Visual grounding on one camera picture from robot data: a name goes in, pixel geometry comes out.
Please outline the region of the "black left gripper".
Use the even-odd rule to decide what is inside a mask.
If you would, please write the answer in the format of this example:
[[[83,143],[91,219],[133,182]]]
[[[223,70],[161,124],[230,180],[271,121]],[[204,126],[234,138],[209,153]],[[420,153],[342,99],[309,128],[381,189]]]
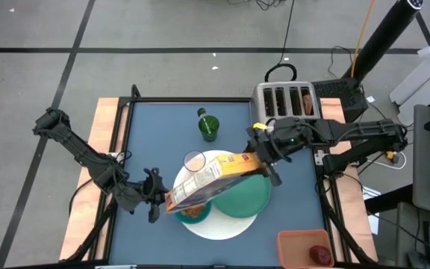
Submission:
[[[149,210],[149,222],[155,223],[160,217],[159,205],[165,203],[165,194],[169,191],[166,189],[160,176],[158,167],[152,169],[144,168],[143,171],[147,174],[143,183],[143,201],[151,203]]]

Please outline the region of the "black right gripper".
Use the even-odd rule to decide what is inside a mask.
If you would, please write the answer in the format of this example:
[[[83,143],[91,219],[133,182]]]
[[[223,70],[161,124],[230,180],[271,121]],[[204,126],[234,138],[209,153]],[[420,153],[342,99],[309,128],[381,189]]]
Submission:
[[[314,145],[314,134],[307,123],[295,117],[270,118],[263,124],[268,126],[267,130],[254,129],[253,125],[247,128],[249,140],[246,151],[267,163],[262,169],[264,177],[272,186],[279,186],[282,180],[271,164],[280,160],[291,162],[290,154]]]

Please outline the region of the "teal plastic bowl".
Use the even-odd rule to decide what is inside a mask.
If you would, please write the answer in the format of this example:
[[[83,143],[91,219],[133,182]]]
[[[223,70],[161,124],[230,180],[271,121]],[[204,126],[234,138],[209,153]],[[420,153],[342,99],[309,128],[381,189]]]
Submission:
[[[182,223],[188,223],[188,224],[196,224],[196,223],[200,223],[202,222],[204,219],[207,218],[207,216],[210,214],[211,212],[211,207],[212,207],[212,203],[211,202],[207,202],[205,204],[202,205],[206,205],[205,210],[197,217],[197,218],[190,218],[190,217],[186,217],[183,216],[181,214],[181,211],[178,211],[175,213],[175,216],[178,220],[180,220]]]

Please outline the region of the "purple yellow cereal box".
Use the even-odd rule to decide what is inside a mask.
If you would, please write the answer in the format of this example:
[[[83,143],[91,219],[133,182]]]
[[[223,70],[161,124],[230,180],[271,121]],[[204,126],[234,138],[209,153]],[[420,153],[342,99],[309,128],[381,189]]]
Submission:
[[[167,214],[205,204],[264,167],[254,153],[210,150],[203,155],[206,162],[201,170],[179,171],[173,189],[165,194]]]

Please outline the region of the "green patterned bottle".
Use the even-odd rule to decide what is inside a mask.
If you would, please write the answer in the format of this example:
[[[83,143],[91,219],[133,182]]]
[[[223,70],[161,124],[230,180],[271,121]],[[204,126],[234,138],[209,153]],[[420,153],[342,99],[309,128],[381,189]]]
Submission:
[[[216,140],[219,130],[219,120],[212,115],[208,115],[204,108],[199,108],[197,111],[199,117],[199,130],[206,142]]]

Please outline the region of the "red apple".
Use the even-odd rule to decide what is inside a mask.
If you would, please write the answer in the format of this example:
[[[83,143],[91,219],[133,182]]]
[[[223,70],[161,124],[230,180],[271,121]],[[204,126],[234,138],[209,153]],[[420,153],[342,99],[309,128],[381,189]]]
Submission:
[[[331,264],[331,251],[324,246],[315,245],[309,249],[309,255],[311,259],[318,265],[330,265]]]

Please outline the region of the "brown cereal flakes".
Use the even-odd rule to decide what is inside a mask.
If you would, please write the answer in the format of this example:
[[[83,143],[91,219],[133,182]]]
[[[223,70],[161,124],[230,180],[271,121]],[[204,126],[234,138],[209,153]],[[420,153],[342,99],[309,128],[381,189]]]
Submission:
[[[197,218],[206,208],[206,205],[193,206],[181,211],[181,214],[190,218]]]

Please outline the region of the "clear drinking glass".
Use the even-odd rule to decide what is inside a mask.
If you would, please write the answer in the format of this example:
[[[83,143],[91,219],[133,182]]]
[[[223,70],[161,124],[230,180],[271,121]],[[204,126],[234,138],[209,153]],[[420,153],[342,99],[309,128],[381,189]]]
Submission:
[[[200,171],[206,163],[205,155],[197,150],[192,150],[186,153],[184,156],[184,167],[189,172]]]

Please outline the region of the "white round woven placemat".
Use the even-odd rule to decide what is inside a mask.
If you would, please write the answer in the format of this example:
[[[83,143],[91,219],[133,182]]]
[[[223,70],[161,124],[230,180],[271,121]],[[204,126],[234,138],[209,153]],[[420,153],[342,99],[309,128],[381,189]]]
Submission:
[[[218,155],[227,155],[231,154],[231,152],[225,150],[209,150],[203,152],[203,154],[205,156],[206,163],[208,163]],[[175,178],[173,187],[176,187],[180,183],[189,179],[190,175],[191,172],[182,166]],[[231,217],[222,213],[219,209],[217,209],[217,207],[212,205],[208,216],[202,222],[194,224],[182,222],[182,224],[189,231],[195,235],[198,235],[199,237],[209,240],[221,241],[234,238],[243,233],[255,222],[257,216],[258,215],[255,214],[254,216],[247,218]]]

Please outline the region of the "orange plastic bin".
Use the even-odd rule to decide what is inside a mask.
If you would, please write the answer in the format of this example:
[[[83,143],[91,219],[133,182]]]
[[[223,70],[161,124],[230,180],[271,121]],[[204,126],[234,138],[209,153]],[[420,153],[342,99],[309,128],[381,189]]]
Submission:
[[[324,229],[281,231],[277,236],[278,260],[284,269],[332,268],[334,254],[331,251],[331,264],[318,265],[310,255],[312,246],[320,245],[331,251],[328,233]]]

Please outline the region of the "silver four-slot toaster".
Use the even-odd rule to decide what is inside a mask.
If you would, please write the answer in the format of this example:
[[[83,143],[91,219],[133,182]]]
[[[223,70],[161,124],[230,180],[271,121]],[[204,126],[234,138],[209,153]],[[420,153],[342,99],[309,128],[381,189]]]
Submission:
[[[306,115],[303,96],[309,94],[313,101],[313,114]],[[250,100],[250,124],[265,123],[270,118],[280,120],[296,117],[301,120],[321,119],[319,99],[314,86],[306,81],[264,82],[256,85]]]

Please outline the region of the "white paper sheet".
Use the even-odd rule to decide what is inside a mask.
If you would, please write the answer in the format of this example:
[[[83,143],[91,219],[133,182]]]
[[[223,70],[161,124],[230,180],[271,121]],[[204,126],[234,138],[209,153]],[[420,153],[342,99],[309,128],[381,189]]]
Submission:
[[[379,196],[381,193],[379,191],[373,190],[371,188],[363,187],[363,198],[364,200],[368,200],[370,198],[375,198]],[[368,221],[370,225],[370,230],[373,235],[378,234],[378,226],[379,226],[379,213],[375,213],[374,215],[368,215]]]

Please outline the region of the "black perforated box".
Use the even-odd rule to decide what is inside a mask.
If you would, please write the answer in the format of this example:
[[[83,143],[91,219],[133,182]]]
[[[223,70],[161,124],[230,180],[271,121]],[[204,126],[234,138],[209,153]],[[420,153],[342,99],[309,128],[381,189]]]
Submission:
[[[345,120],[354,122],[368,109],[367,100],[355,78],[340,78],[312,83],[318,98],[338,98]]]

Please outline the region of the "white bulky object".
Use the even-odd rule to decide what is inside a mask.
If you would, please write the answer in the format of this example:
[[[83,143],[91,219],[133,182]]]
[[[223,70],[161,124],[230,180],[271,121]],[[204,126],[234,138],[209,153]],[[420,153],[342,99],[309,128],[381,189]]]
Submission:
[[[397,118],[406,126],[414,122],[415,105],[430,105],[430,46],[417,54],[420,64],[390,94],[391,102],[398,105]]]

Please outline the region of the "black round pole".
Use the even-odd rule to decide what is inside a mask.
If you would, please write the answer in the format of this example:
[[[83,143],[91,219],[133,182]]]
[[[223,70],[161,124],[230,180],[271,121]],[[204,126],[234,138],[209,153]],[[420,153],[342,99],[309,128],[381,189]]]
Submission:
[[[361,82],[423,8],[424,0],[396,0],[342,78]]]

